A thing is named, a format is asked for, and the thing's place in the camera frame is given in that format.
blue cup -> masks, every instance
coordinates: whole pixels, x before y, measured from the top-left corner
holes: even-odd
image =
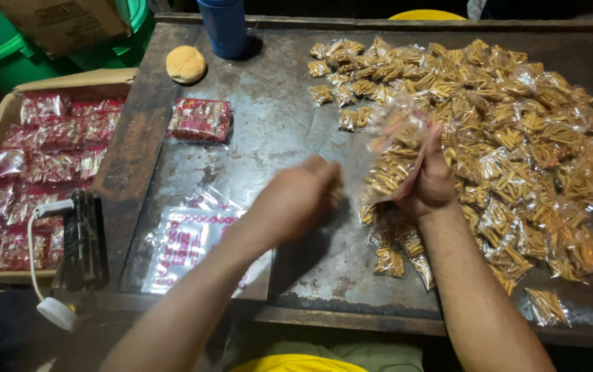
[[[226,59],[242,55],[246,48],[243,0],[198,0],[198,7],[214,53]]]

open cardboard box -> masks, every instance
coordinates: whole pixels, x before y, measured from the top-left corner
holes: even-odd
[[[105,98],[126,97],[131,89],[137,68],[116,70],[95,70],[74,75],[54,77],[53,79],[21,84],[7,94],[0,102],[0,146],[5,132],[12,124],[20,122],[21,95],[25,91],[46,91],[47,93],[66,93],[73,101],[96,101]],[[37,271],[37,277],[47,278],[55,270]],[[19,283],[30,280],[30,271],[0,271],[0,282]]]

metal table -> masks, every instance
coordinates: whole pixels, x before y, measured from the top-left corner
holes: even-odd
[[[475,38],[527,52],[547,70],[593,95],[593,24],[560,22],[404,22],[247,17],[259,54],[216,57],[199,16],[158,14],[119,129],[94,181],[102,197],[110,284],[95,294],[110,309],[142,310],[157,296],[140,293],[152,246],[143,237],[161,209],[176,205],[198,182],[213,185],[247,207],[280,168],[309,154],[342,161],[353,135],[337,130],[338,108],[313,108],[307,87],[310,47],[349,37],[365,45],[380,34],[393,47],[438,42],[461,48]],[[179,45],[198,48],[208,63],[202,81],[180,87],[164,61]],[[230,101],[232,140],[223,146],[163,142],[175,97]],[[343,208],[328,226],[278,250],[267,304],[235,302],[235,314],[257,320],[444,335],[436,291],[425,292],[407,265],[404,280],[372,275],[374,253],[366,231]],[[549,279],[546,265],[531,269],[512,298],[529,320],[524,287],[556,289],[571,308],[573,327],[537,328],[545,342],[593,346],[593,276],[589,285]]]

cardboard box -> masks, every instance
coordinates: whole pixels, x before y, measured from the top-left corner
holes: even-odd
[[[128,4],[115,0],[0,0],[0,12],[51,58],[129,37]]]
[[[21,95],[25,91],[67,93],[75,101],[96,101],[105,98],[127,96],[138,68],[95,70],[74,75],[54,77],[21,84],[0,102],[0,146],[5,132],[12,124],[20,122]],[[38,277],[52,277],[55,270],[41,270]],[[30,283],[30,271],[0,271],[0,282]]]

bread roll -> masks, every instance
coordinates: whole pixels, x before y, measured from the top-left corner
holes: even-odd
[[[192,46],[176,47],[166,57],[168,75],[177,83],[190,84],[200,80],[206,68],[204,57]]]

